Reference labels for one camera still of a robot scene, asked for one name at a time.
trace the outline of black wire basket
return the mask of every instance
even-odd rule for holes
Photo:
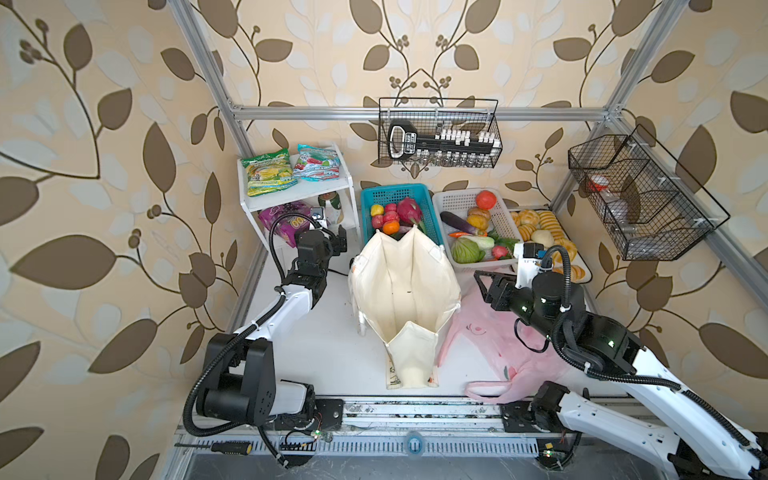
[[[653,147],[669,156],[674,173],[652,158]],[[642,125],[572,147],[568,168],[623,260],[676,260],[730,218]]]
[[[493,168],[504,147],[497,106],[491,99],[380,98],[379,161],[406,169]]]

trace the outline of wallpaper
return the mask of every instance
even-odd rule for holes
[[[767,21],[765,2],[691,2],[624,112],[679,155],[733,215],[722,228],[764,266]],[[626,262],[583,191],[559,217],[592,267],[588,289],[601,312],[724,415],[768,429],[768,314],[709,247],[674,262]]]
[[[234,103],[601,107],[654,0],[192,0]]]
[[[0,1],[0,477],[162,469],[257,244],[168,7]]]
[[[372,122],[244,123],[257,152],[288,147],[295,153],[298,144],[335,141],[358,189],[414,182],[432,192],[491,187],[510,207],[549,204],[569,175],[568,148],[585,141],[589,133],[579,121],[499,122],[504,149],[495,168],[459,168],[379,158],[378,128]]]

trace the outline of purple snack bag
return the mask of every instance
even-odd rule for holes
[[[265,208],[259,212],[259,219],[264,223],[267,229],[272,228],[275,219],[296,212],[298,214],[310,215],[310,206],[302,201],[290,202],[288,204],[276,205],[275,207]],[[288,217],[282,220],[275,229],[283,240],[291,247],[296,248],[296,234],[310,229],[310,222],[302,217]]]

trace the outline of eggplant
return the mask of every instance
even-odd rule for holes
[[[446,225],[449,227],[454,227],[456,230],[460,232],[466,232],[470,233],[471,235],[478,235],[480,237],[485,237],[488,235],[485,230],[480,230],[477,227],[473,227],[472,225],[467,222],[467,220],[462,219],[458,215],[454,215],[451,212],[441,212],[440,213],[440,220],[443,221]]]

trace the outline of tomato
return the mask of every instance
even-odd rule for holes
[[[400,230],[400,222],[397,220],[391,220],[387,223],[384,223],[384,227],[382,227],[382,232],[386,233],[387,235],[397,233],[398,230]]]
[[[480,208],[490,210],[496,206],[496,196],[493,192],[483,190],[477,197],[475,197],[475,203],[477,203]]]

